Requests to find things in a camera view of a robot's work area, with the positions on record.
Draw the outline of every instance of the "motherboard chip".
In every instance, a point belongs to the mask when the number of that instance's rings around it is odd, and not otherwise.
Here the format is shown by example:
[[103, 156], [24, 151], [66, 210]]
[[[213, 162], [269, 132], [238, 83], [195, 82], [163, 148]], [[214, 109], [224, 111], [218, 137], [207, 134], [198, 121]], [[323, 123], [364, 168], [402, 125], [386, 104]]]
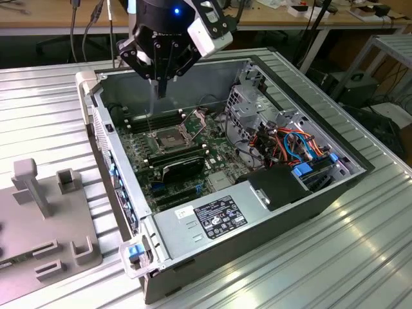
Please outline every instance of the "motherboard chip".
[[230, 180], [222, 171], [209, 175], [207, 179], [209, 180], [209, 183], [212, 185], [213, 189], [215, 189], [216, 191], [222, 190], [232, 185]]
[[186, 144], [184, 137], [175, 127], [158, 131], [156, 137], [160, 147], [171, 148]]

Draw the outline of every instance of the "desk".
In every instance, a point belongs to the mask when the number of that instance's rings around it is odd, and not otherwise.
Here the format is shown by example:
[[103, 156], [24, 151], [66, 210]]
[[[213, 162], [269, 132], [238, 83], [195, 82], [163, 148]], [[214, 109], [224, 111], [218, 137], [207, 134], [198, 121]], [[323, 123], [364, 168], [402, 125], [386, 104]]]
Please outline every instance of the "desk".
[[[0, 35], [62, 35], [69, 34], [71, 21], [71, 5], [69, 0], [23, 0], [31, 15], [22, 15], [0, 9]], [[90, 13], [97, 0], [83, 0], [77, 10], [75, 34], [83, 34], [89, 23]], [[364, 22], [347, 12], [347, 6], [338, 6], [335, 15], [320, 23], [316, 40], [309, 50], [301, 66], [306, 73], [317, 52], [322, 46], [330, 30], [334, 29], [390, 29], [402, 33], [410, 23], [407, 20], [396, 20], [393, 24], [382, 21]], [[112, 0], [113, 32], [128, 33], [128, 16], [117, 0]], [[225, 15], [236, 15], [237, 9], [229, 8]], [[281, 6], [274, 10], [268, 6], [254, 2], [251, 9], [243, 11], [239, 30], [302, 30], [306, 28], [308, 19], [294, 17]], [[89, 33], [108, 33], [109, 21], [107, 7], [103, 7], [99, 21], [91, 27]]]
[[[70, 0], [22, 0], [31, 15], [23, 15], [0, 9], [0, 36], [4, 35], [64, 35], [70, 32], [72, 7]], [[77, 9], [75, 34], [83, 34], [90, 15], [98, 0], [82, 0]], [[128, 33], [128, 16], [118, 0], [111, 0], [113, 32]], [[103, 6], [102, 15], [89, 34], [109, 33], [108, 8]]]
[[[412, 169], [280, 54], [262, 48], [223, 51], [212, 58], [251, 53], [282, 76], [376, 169], [316, 218], [150, 308], [411, 308]], [[13, 159], [7, 158], [11, 147], [19, 150], [19, 158], [39, 160], [38, 178], [68, 167], [80, 171], [104, 258], [101, 265], [2, 309], [145, 308], [139, 281], [128, 278], [118, 257], [122, 240], [75, 88], [76, 72], [110, 67], [111, 62], [104, 61], [0, 71], [0, 188], [12, 185], [12, 168], [5, 164]], [[275, 87], [267, 91], [279, 93]], [[279, 104], [290, 107], [287, 100]], [[30, 147], [34, 141], [41, 146]]]
[[[306, 73], [315, 59], [330, 30], [338, 29], [396, 29], [396, 34], [401, 34], [411, 22], [405, 19], [390, 21], [361, 21], [348, 12], [349, 6], [337, 6], [338, 12], [330, 15], [325, 21], [321, 21], [317, 27], [320, 31], [306, 55], [300, 71]], [[306, 29], [308, 19], [305, 17], [294, 17], [287, 12], [287, 7], [281, 6], [277, 9], [254, 2], [251, 9], [244, 10], [238, 29], [239, 30], [302, 30]], [[237, 8], [229, 8], [226, 15], [236, 16]]]

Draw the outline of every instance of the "motherboard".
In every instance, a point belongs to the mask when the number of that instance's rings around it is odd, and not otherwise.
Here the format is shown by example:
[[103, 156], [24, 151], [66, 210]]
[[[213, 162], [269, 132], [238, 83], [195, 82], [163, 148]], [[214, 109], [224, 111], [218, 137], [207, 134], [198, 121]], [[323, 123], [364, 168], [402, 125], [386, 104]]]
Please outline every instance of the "motherboard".
[[118, 135], [154, 213], [235, 184], [250, 168], [206, 109], [126, 120]]

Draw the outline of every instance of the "blue cable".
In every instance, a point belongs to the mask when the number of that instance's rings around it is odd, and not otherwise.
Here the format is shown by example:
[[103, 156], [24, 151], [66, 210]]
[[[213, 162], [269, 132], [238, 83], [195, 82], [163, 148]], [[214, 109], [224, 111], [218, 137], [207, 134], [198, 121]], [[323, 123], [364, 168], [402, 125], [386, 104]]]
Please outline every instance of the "blue cable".
[[303, 145], [306, 147], [306, 149], [307, 149], [308, 152], [310, 153], [310, 155], [311, 155], [312, 157], [314, 157], [314, 158], [317, 158], [317, 157], [318, 157], [318, 156], [316, 155], [315, 151], [313, 151], [312, 148], [309, 147], [309, 145], [308, 145], [308, 143], [306, 142], [304, 136], [303, 136], [302, 134], [296, 133], [296, 132], [291, 132], [291, 133], [286, 134], [286, 135], [285, 135], [285, 138], [283, 139], [283, 144], [285, 145], [285, 149], [286, 149], [286, 151], [287, 151], [291, 156], [294, 156], [295, 158], [298, 158], [300, 162], [303, 162], [303, 160], [302, 160], [302, 158], [301, 158], [300, 156], [298, 156], [297, 154], [291, 152], [291, 150], [289, 149], [289, 145], [288, 145], [288, 135], [289, 135], [289, 134], [293, 134], [293, 135], [296, 135], [297, 137], [299, 137], [299, 138], [302, 140]]

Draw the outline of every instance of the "metal bracket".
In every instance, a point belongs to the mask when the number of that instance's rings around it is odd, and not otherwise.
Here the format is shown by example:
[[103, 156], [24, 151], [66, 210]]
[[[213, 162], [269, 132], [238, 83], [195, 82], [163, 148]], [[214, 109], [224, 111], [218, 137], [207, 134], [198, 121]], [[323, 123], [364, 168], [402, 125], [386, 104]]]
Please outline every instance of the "metal bracket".
[[85, 96], [91, 93], [91, 90], [98, 84], [98, 79], [94, 71], [82, 71], [75, 75], [77, 95], [79, 96], [80, 109], [84, 124], [89, 124], [88, 106]]

